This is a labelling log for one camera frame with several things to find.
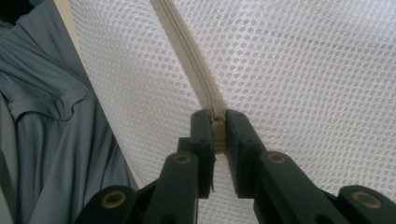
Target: round grommet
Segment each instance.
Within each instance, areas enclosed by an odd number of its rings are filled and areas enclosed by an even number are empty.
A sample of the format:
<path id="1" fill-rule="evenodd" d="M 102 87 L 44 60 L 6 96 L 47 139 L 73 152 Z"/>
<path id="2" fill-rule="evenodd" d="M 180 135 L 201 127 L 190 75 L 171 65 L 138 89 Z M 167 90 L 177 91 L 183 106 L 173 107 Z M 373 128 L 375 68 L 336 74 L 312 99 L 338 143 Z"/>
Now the round grommet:
<path id="1" fill-rule="evenodd" d="M 102 199 L 102 206 L 105 208 L 116 208 L 126 200 L 126 194 L 120 190 L 113 190 Z"/>
<path id="2" fill-rule="evenodd" d="M 380 208 L 382 206 L 381 201 L 379 201 L 379 199 L 377 199 L 374 195 L 361 190 L 353 192 L 352 197 L 358 203 L 369 208 Z"/>
<path id="3" fill-rule="evenodd" d="M 191 157 L 188 155 L 178 155 L 175 156 L 175 162 L 179 164 L 187 164 L 191 161 Z"/>
<path id="4" fill-rule="evenodd" d="M 285 157 L 283 157 L 282 155 L 278 154 L 278 153 L 270 153 L 267 156 L 268 160 L 270 160 L 273 163 L 285 163 L 286 159 Z"/>

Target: gray shirt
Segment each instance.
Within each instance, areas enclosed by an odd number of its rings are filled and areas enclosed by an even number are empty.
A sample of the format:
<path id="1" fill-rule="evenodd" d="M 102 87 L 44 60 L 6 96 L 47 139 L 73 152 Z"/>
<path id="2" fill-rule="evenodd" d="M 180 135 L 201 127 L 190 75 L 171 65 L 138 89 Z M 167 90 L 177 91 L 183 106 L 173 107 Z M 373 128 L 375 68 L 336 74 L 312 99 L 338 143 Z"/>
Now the gray shirt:
<path id="1" fill-rule="evenodd" d="M 16 148 L 2 150 L 17 155 L 17 178 L 2 182 L 18 191 L 7 199 L 17 222 L 70 223 L 100 189 L 136 189 L 52 1 L 0 34 L 0 92 L 15 126 Z"/>

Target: mesh screen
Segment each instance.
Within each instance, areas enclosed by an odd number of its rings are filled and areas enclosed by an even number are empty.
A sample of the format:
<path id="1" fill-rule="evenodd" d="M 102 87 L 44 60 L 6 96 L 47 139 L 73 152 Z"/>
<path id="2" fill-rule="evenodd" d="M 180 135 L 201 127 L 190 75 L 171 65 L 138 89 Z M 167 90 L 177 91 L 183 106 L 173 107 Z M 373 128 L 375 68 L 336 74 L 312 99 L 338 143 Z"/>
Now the mesh screen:
<path id="1" fill-rule="evenodd" d="M 71 1 L 91 83 L 138 185 L 190 134 L 201 108 L 147 1 Z"/>
<path id="2" fill-rule="evenodd" d="M 229 108 L 320 187 L 396 200 L 393 1 L 174 0 Z M 86 69 L 131 168 L 156 178 L 198 99 L 149 1 L 71 0 Z M 201 223 L 254 223 L 225 160 Z"/>
<path id="3" fill-rule="evenodd" d="M 228 107 L 319 187 L 396 199 L 396 4 L 178 1 Z"/>

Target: white zipper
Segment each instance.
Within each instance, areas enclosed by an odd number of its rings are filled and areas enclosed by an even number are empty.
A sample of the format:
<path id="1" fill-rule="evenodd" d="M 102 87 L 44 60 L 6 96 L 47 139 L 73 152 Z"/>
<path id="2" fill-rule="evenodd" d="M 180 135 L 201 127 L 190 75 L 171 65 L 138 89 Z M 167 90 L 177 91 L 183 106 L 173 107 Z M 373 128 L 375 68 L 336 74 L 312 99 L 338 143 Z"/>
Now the white zipper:
<path id="1" fill-rule="evenodd" d="M 211 76 L 201 52 L 191 37 L 186 24 L 181 19 L 172 0 L 150 0 L 163 29 L 169 37 L 174 50 L 190 79 L 190 83 L 201 105 L 209 109 L 213 119 L 214 149 L 217 153 L 225 151 L 225 109 L 219 89 Z"/>

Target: zipper teeth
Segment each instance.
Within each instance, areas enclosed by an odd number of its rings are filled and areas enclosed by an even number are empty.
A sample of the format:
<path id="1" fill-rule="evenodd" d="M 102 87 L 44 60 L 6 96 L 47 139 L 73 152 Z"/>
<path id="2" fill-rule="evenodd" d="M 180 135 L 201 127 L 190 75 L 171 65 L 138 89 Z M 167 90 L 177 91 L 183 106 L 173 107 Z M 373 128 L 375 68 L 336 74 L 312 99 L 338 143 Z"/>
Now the zipper teeth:
<path id="1" fill-rule="evenodd" d="M 169 2 L 171 0 L 160 0 L 161 4 L 163 5 L 163 9 L 168 16 L 170 22 L 172 22 L 172 25 L 175 28 L 175 31 L 177 33 L 177 36 L 180 40 L 181 45 L 183 46 L 184 50 L 186 50 L 186 53 L 189 57 L 189 60 L 191 62 L 191 65 L 193 67 L 193 70 L 195 71 L 196 76 L 198 77 L 198 80 L 201 84 L 201 87 L 205 93 L 206 100 L 209 102 L 209 105 L 212 110 L 212 116 L 216 118 L 217 115 L 217 104 L 216 104 L 216 97 L 215 94 L 213 93 L 208 81 L 206 80 L 206 74 L 205 71 L 203 70 L 198 57 L 196 56 L 194 50 L 191 47 L 191 43 L 189 39 L 187 38 L 183 28 L 181 27 L 180 23 L 177 20 L 177 16 L 175 15 L 175 11 L 171 7 L 171 3 Z"/>

